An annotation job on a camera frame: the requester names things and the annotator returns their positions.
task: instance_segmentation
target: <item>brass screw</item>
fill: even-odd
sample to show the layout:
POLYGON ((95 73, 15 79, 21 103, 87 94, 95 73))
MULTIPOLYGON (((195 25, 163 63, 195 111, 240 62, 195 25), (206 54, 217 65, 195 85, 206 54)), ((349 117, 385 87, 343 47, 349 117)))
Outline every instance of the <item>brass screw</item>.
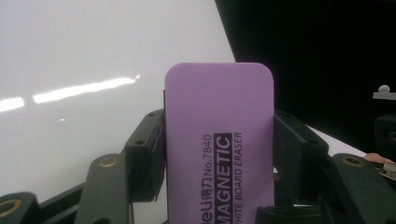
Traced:
POLYGON ((117 158, 115 157, 106 157, 99 162, 99 165, 103 168, 107 168, 117 164, 117 158))
POLYGON ((355 166, 355 167, 363 167, 365 164, 364 160, 362 160, 360 158, 356 158, 356 157, 350 157, 350 156, 345 156, 343 158, 343 162, 348 165, 355 166))
POLYGON ((0 203, 0 207, 7 205, 9 203, 13 204, 12 207, 10 209, 8 209, 7 211, 0 213, 0 218, 6 217, 9 214, 15 212, 19 207, 21 207, 22 200, 21 199, 10 199, 10 200, 0 203))

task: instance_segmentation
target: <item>purple eraser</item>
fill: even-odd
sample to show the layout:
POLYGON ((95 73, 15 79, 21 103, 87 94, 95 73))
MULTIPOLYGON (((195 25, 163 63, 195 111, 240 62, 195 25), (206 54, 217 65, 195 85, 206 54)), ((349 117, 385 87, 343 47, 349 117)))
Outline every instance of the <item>purple eraser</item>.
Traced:
POLYGON ((255 222, 274 205, 274 82, 259 63, 182 63, 165 79, 170 224, 255 222))

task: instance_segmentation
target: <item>white surface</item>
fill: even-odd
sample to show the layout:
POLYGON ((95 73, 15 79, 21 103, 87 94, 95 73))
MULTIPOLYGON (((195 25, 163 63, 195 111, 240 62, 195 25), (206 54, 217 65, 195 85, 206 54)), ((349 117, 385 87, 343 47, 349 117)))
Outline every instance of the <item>white surface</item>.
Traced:
MULTIPOLYGON (((43 202, 83 182, 183 62, 233 62, 212 0, 1 1, 0 195, 43 202)), ((137 223, 162 223, 163 197, 136 204, 137 223)))
POLYGON ((327 142, 327 144, 329 144, 329 155, 333 156, 335 154, 338 153, 349 153, 349 154, 353 154, 356 156, 360 156, 363 157, 365 155, 367 155, 366 153, 358 150, 355 147, 351 147, 350 145, 347 145, 329 135, 327 135, 326 133, 322 133, 316 129, 313 129, 311 127, 309 127, 312 131, 314 131, 314 133, 316 133, 320 138, 322 138, 324 141, 327 142))

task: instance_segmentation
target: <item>glossy white surface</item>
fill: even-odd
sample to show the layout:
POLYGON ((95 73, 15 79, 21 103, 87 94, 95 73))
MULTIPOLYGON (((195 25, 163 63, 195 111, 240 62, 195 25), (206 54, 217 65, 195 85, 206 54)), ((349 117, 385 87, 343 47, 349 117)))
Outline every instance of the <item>glossy white surface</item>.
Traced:
POLYGON ((329 144, 329 155, 333 156, 335 154, 338 153, 348 153, 348 154, 352 154, 352 155, 356 155, 359 157, 363 157, 365 155, 367 155, 366 153, 358 150, 355 147, 352 147, 350 145, 347 145, 329 135, 327 135, 326 133, 322 133, 316 129, 310 128, 312 131, 314 131, 320 138, 322 138, 324 141, 327 142, 327 144, 329 144))
MULTIPOLYGON (((212 0, 1 1, 0 195, 43 202, 83 182, 163 107, 183 62, 233 62, 212 0)), ((162 223, 161 199, 137 223, 162 223)))

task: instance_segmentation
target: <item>small white object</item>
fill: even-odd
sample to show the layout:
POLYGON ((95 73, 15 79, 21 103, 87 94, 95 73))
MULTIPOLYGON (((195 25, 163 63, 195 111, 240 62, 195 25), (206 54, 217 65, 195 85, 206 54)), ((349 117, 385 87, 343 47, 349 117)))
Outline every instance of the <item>small white object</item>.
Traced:
POLYGON ((396 101, 396 92, 374 92, 373 99, 396 101))
POLYGON ((390 87, 388 85, 382 85, 378 88, 378 92, 390 92, 390 87))

